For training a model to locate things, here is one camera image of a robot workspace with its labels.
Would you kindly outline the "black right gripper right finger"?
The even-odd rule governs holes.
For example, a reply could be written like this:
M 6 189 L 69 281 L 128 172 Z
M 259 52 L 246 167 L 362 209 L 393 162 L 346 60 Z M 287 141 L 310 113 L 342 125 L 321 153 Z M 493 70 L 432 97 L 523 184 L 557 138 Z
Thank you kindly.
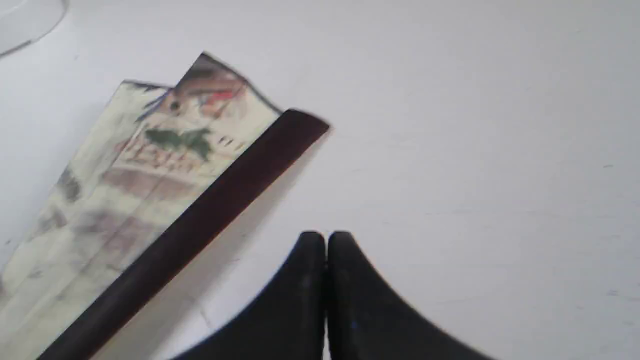
M 406 303 L 348 231 L 327 242 L 327 339 L 333 360 L 487 359 Z

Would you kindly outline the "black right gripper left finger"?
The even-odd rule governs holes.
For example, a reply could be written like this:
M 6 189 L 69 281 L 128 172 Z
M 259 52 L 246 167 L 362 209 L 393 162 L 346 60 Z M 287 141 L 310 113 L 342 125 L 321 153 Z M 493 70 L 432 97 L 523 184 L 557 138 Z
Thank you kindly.
M 320 360 L 325 308 L 324 237 L 302 232 L 285 262 L 237 316 L 179 360 Z

